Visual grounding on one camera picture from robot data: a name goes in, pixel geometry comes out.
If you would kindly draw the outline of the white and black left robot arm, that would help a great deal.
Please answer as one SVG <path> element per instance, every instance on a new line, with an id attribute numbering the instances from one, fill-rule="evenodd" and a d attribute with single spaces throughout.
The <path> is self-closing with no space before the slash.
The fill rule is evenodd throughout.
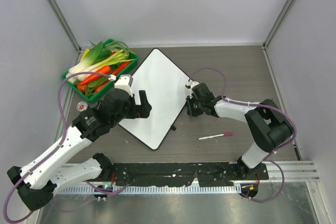
<path id="1" fill-rule="evenodd" d="M 147 119 L 152 109 L 146 92 L 139 91 L 140 104 L 133 94 L 114 88 L 93 108 L 79 113 L 65 134 L 38 158 L 24 167 L 13 166 L 7 171 L 24 205 L 35 211 L 47 205 L 66 187 L 98 179 L 107 181 L 113 172 L 111 161 L 96 153 L 84 163 L 62 169 L 80 150 L 107 134 L 124 119 Z"/>

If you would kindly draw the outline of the white marker with pink cap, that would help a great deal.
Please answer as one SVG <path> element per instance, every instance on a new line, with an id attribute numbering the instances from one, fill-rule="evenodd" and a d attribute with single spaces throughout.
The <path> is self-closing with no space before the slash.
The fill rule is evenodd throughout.
<path id="1" fill-rule="evenodd" d="M 226 132 L 222 134 L 217 134 L 217 135 L 211 135 L 211 136 L 204 136 L 204 137 L 199 137 L 198 140 L 206 140 L 206 139 L 211 139 L 211 138 L 216 138 L 216 137 L 222 137 L 222 136 L 232 136 L 232 132 Z"/>

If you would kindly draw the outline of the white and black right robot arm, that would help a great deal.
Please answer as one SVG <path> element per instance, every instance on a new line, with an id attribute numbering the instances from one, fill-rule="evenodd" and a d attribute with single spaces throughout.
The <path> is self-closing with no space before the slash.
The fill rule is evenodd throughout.
<path id="1" fill-rule="evenodd" d="M 237 173 L 242 179 L 254 176 L 265 158 L 296 135 L 293 121 L 272 100 L 250 103 L 232 100 L 223 95 L 215 97 L 206 84 L 196 81 L 188 81 L 186 88 L 190 92 L 186 98 L 189 116 L 206 114 L 248 125 L 254 142 L 237 161 Z"/>

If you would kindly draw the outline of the white whiteboard with black frame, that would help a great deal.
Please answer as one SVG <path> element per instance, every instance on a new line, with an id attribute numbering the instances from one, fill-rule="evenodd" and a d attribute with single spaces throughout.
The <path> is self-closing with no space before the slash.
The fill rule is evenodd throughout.
<path id="1" fill-rule="evenodd" d="M 189 76 L 161 50 L 154 48 L 132 77 L 136 102 L 140 102 L 139 91 L 144 90 L 152 110 L 147 119 L 124 119 L 119 125 L 148 148 L 156 150 L 185 105 Z"/>

